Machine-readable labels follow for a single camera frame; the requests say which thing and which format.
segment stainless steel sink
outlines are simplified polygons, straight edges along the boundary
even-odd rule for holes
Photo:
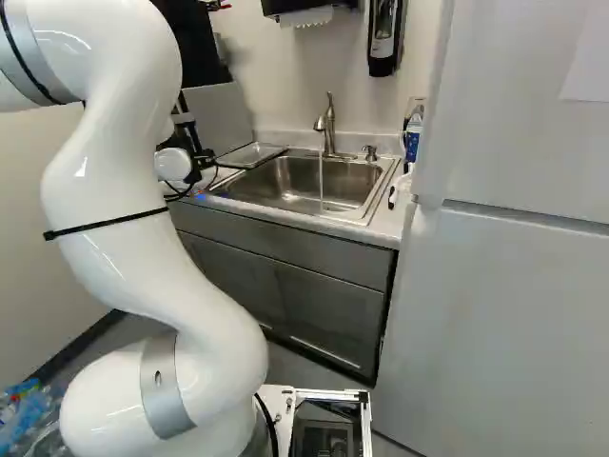
[[[399,160],[379,157],[368,163],[360,154],[355,160],[323,161],[323,207],[319,152],[308,149],[290,149],[256,169],[228,178],[211,192],[265,207],[367,225],[380,190],[385,189]]]

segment refrigerator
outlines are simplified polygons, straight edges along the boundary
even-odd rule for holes
[[[609,455],[608,4],[443,6],[372,394],[423,455]]]

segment running water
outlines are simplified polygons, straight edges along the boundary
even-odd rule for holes
[[[324,152],[320,150],[320,213],[324,212]]]

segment white countertop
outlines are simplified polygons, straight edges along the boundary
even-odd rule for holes
[[[224,212],[240,214],[254,219],[273,222],[296,229],[306,229],[326,235],[337,236],[381,248],[400,249],[406,207],[408,206],[411,197],[410,192],[408,191],[410,188],[409,180],[406,184],[406,190],[400,193],[398,204],[393,210],[389,209],[387,199],[389,196],[388,194],[391,183],[393,182],[393,179],[395,179],[395,176],[399,176],[399,172],[402,168],[402,163],[399,163],[394,177],[392,177],[389,181],[389,185],[387,185],[385,189],[384,196],[367,226],[359,226],[348,222],[325,219],[320,216],[300,214],[284,209],[263,207],[251,203],[231,200],[225,197],[219,197],[210,193],[202,193],[193,198],[185,198],[181,200],[180,204],[196,205],[203,208],[217,209]],[[215,182],[226,179],[237,172],[239,171],[236,169],[218,168],[218,177],[216,178]],[[203,189],[211,180],[214,173],[215,169],[204,170],[204,179],[197,187],[195,187],[195,190]]]

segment floor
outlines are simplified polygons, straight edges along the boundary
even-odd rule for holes
[[[129,315],[95,341],[54,379],[54,383],[67,385],[81,367],[100,356],[122,346],[158,334],[167,329],[158,322]],[[339,373],[301,357],[288,349],[269,343],[269,371],[266,381],[293,387],[308,388],[358,388],[360,385]],[[394,445],[382,436],[372,437],[374,457],[414,457],[417,454]]]

